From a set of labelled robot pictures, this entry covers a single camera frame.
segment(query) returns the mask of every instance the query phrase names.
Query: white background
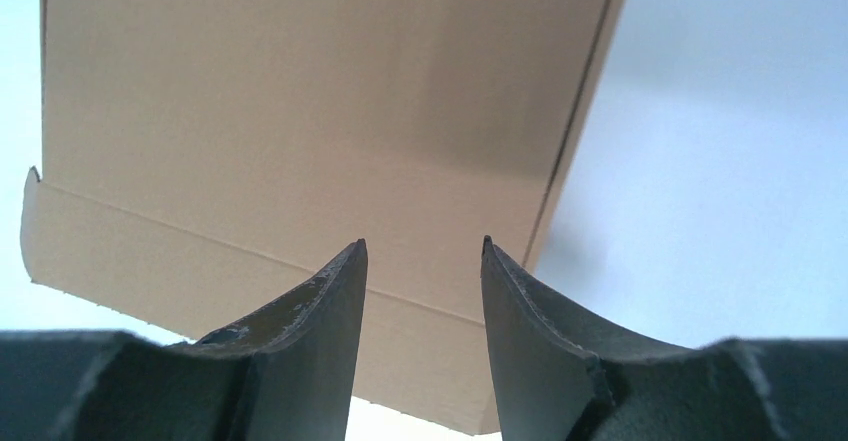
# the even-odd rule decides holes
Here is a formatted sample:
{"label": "white background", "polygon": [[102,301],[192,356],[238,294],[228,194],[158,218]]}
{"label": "white background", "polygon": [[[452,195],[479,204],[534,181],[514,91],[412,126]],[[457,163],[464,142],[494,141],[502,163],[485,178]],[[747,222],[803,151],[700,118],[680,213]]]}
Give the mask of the white background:
{"label": "white background", "polygon": [[[178,336],[29,283],[38,0],[0,0],[0,329]],[[848,335],[848,0],[627,0],[537,276],[697,346]],[[466,436],[354,400],[349,439]]]}

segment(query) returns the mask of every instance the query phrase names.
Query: dark gray plastic part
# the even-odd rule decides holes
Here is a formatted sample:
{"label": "dark gray plastic part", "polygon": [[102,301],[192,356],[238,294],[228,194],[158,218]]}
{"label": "dark gray plastic part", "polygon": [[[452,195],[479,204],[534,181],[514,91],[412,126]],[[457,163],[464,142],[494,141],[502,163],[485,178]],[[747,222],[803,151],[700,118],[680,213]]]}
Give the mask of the dark gray plastic part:
{"label": "dark gray plastic part", "polygon": [[367,266],[360,240],[195,344],[0,333],[0,439],[343,441]]}
{"label": "dark gray plastic part", "polygon": [[663,343],[545,286],[488,237],[482,288],[504,441],[848,439],[844,340]]}

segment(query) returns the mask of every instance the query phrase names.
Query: brown cardboard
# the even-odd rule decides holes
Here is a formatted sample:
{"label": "brown cardboard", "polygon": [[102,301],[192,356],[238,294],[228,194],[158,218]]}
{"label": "brown cardboard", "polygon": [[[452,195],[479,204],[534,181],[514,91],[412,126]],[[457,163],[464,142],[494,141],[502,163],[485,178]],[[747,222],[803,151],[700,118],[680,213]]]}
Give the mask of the brown cardboard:
{"label": "brown cardboard", "polygon": [[27,269],[196,338],[364,237],[355,394],[492,432],[481,241],[535,261],[620,4],[49,0]]}

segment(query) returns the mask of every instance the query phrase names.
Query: cardboard box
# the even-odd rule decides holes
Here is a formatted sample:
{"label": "cardboard box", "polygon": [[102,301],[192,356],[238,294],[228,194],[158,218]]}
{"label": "cardboard box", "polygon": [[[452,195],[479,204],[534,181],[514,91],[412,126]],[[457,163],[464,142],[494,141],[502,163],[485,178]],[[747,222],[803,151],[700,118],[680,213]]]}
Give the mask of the cardboard box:
{"label": "cardboard box", "polygon": [[189,337],[368,241],[355,394],[497,430],[491,234],[532,267],[622,0],[44,0],[33,280]]}

